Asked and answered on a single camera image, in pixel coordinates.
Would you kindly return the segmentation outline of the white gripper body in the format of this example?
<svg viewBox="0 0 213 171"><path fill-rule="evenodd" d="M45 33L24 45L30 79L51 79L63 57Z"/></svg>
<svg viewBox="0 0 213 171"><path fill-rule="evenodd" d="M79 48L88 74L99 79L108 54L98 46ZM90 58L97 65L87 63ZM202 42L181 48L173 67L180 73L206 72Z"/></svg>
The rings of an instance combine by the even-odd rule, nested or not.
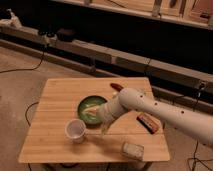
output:
<svg viewBox="0 0 213 171"><path fill-rule="evenodd" d="M114 98L101 104L97 110L97 115L103 123L113 123L127 112L128 109L120 104L119 99Z"/></svg>

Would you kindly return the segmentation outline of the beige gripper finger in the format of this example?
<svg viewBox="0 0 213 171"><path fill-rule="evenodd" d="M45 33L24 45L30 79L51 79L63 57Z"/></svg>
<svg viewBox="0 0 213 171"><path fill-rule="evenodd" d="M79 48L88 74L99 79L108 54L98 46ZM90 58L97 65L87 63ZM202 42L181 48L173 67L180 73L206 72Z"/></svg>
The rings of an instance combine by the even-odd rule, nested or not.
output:
<svg viewBox="0 0 213 171"><path fill-rule="evenodd" d="M101 133L106 134L108 129L110 128L111 123L110 122L103 122L101 125Z"/></svg>

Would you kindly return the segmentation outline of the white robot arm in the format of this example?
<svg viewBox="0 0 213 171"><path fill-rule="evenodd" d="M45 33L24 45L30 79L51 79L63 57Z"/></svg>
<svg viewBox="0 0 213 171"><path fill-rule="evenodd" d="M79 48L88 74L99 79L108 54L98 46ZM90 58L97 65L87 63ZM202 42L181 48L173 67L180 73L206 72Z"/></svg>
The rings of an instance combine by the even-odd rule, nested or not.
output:
<svg viewBox="0 0 213 171"><path fill-rule="evenodd" d="M97 115L111 126L122 115L138 111L153 115L203 145L213 148L213 116L169 105L146 96L134 88L122 89L115 98L102 104Z"/></svg>

